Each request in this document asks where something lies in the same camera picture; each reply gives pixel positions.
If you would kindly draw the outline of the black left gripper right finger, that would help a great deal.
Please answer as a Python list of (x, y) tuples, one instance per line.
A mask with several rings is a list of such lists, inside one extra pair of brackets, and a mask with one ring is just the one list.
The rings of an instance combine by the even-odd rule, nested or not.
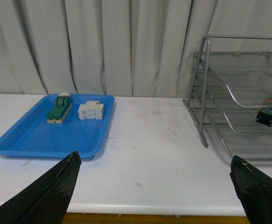
[(230, 177), (245, 214), (251, 224), (272, 224), (272, 178), (234, 156)]

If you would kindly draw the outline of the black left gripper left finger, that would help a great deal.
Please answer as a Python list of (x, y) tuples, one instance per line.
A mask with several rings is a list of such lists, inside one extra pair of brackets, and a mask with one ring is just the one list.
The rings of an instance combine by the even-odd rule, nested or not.
[(0, 224), (60, 224), (71, 201), (81, 159), (70, 153), (0, 206)]

